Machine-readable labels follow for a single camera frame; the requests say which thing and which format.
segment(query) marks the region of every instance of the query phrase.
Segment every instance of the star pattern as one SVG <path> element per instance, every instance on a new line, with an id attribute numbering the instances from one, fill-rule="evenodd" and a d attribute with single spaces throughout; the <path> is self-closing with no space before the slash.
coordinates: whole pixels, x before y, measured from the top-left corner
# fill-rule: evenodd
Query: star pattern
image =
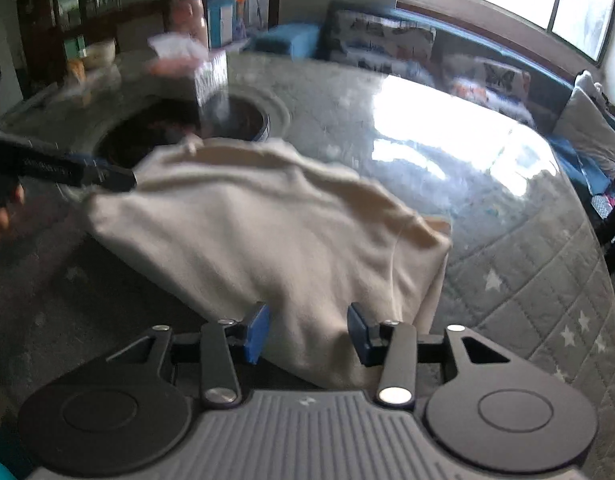
<path id="1" fill-rule="evenodd" d="M 490 269 L 490 272 L 485 277 L 485 290 L 490 290 L 491 288 L 495 288 L 499 292 L 501 291 L 501 284 L 503 282 L 498 277 L 498 274 L 494 272 L 494 269 Z"/>
<path id="2" fill-rule="evenodd" d="M 596 345 L 596 349 L 599 351 L 599 354 L 604 354 L 607 350 L 607 347 L 605 346 L 605 341 L 603 341 L 601 334 L 599 334 L 599 336 L 596 338 L 594 344 Z"/>
<path id="3" fill-rule="evenodd" d="M 553 375 L 559 381 L 563 382 L 565 382 L 565 380 L 568 378 L 568 375 L 564 371 L 562 371 L 561 368 L 558 367 L 558 365 L 556 366 L 556 372 L 554 372 Z"/>
<path id="4" fill-rule="evenodd" d="M 561 335 L 563 336 L 563 339 L 565 340 L 565 346 L 576 346 L 576 343 L 574 342 L 574 332 L 572 332 L 570 330 L 569 326 L 565 326 L 565 330 L 563 330 L 561 332 Z"/>
<path id="5" fill-rule="evenodd" d="M 581 311 L 581 315 L 579 316 L 579 325 L 581 326 L 581 332 L 589 332 L 590 318 L 585 316 L 584 311 Z"/>

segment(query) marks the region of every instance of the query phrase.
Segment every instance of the circular cover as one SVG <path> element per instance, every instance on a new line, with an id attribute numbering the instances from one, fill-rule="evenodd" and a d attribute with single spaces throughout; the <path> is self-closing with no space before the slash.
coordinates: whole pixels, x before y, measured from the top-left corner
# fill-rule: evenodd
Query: circular cover
<path id="1" fill-rule="evenodd" d="M 531 365 L 475 365 L 441 386 L 425 412 L 431 434 L 459 460 L 506 474 L 576 463 L 597 419 L 577 390 Z"/>
<path id="2" fill-rule="evenodd" d="M 171 384 L 53 383 L 24 403 L 19 432 L 38 462 L 51 470 L 117 476 L 172 449 L 190 419 L 187 400 Z"/>

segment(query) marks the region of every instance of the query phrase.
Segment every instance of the tissue box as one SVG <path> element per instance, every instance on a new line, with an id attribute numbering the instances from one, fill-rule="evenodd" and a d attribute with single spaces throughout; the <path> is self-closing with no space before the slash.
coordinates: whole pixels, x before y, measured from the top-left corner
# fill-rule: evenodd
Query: tissue box
<path id="1" fill-rule="evenodd" d="M 202 106 L 222 86 L 228 83 L 228 60 L 219 52 L 209 61 L 178 68 L 171 74 L 163 70 L 152 71 L 156 78 L 154 93 L 164 99 L 196 101 Z"/>

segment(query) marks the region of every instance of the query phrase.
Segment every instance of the beige cloth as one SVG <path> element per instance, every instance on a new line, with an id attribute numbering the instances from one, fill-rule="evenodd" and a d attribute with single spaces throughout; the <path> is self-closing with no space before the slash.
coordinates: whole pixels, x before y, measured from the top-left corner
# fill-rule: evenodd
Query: beige cloth
<path id="1" fill-rule="evenodd" d="M 281 368 L 329 388 L 375 385 L 380 370 L 359 364 L 347 307 L 427 333 L 449 224 L 282 141 L 190 142 L 157 148 L 133 192 L 86 200 L 95 236 L 206 319 L 241 319 L 266 301 L 264 357 Z"/>

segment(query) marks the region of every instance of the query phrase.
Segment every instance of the bowl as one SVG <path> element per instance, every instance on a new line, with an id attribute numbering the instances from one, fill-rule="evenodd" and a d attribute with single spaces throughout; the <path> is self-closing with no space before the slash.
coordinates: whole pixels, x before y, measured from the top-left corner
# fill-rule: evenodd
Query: bowl
<path id="1" fill-rule="evenodd" d="M 116 57 L 116 41 L 107 40 L 100 43 L 93 43 L 85 47 L 80 53 L 83 67 L 86 70 L 105 68 L 114 63 Z"/>

